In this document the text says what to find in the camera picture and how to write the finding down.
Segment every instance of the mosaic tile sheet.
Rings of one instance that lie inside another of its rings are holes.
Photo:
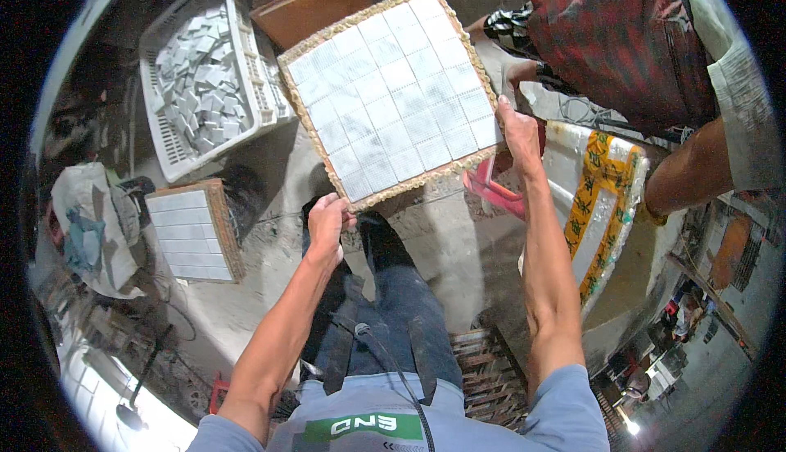
[[[371,15],[288,64],[351,202],[502,141],[439,0]]]

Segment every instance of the hand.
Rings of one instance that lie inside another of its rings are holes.
[[[540,154],[538,122],[528,115],[517,113],[510,100],[501,95],[498,99],[499,115],[505,123],[505,140],[513,162],[524,179],[533,179],[545,173]]]
[[[343,259],[343,249],[339,243],[342,231],[358,223],[355,215],[347,211],[349,202],[339,199],[339,195],[331,192],[317,200],[308,215],[308,232],[311,236],[309,252],[313,252],[318,260],[325,260],[338,266]]]
[[[522,82],[538,81],[538,63],[535,60],[523,60],[505,68],[505,83],[511,92],[519,89]]]
[[[469,34],[469,38],[474,42],[477,43],[479,40],[488,39],[486,33],[483,31],[483,25],[486,24],[486,19],[488,15],[484,15],[473,22],[471,25],[464,27],[464,32]]]

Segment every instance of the person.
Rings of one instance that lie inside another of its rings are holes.
[[[645,137],[696,129],[646,183],[654,219],[730,190],[781,187],[772,102],[724,0],[530,0],[466,30],[524,58],[506,68],[511,87],[581,93]]]
[[[388,222],[348,213],[332,193],[304,207],[303,260],[237,360],[218,414],[201,420],[191,452],[609,450],[537,124],[504,96],[499,113],[528,212],[521,296],[531,333],[531,411],[521,435],[464,416],[461,370],[437,299]],[[353,225],[374,275],[374,303],[359,294],[343,260],[339,234]],[[310,368],[300,405],[270,436],[270,415],[299,356]]]

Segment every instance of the gray t-shirt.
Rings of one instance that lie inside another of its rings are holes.
[[[405,374],[418,397],[420,381]],[[538,387],[522,435],[464,416],[464,396],[437,381],[431,406],[423,407],[437,450],[609,450],[601,408],[586,368],[559,368]],[[348,377],[341,391],[301,386],[301,405],[276,428],[267,450],[407,450],[427,452],[418,414],[395,373]],[[189,452],[262,452],[250,433],[226,418],[202,418]]]

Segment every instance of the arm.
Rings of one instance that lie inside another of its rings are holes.
[[[732,190],[732,171],[723,119],[705,124],[669,155],[644,188],[644,202],[653,215],[668,215]]]
[[[531,385],[536,389],[554,370],[584,365],[581,302],[565,234],[541,161],[538,125],[499,98],[499,113],[524,192],[528,215],[524,238],[524,306],[530,328]]]
[[[311,209],[311,245],[232,371],[230,390],[219,416],[248,430],[263,446],[267,444],[270,413],[308,339],[314,311],[330,275],[343,258],[339,234],[357,223],[346,208],[347,201],[331,193]]]

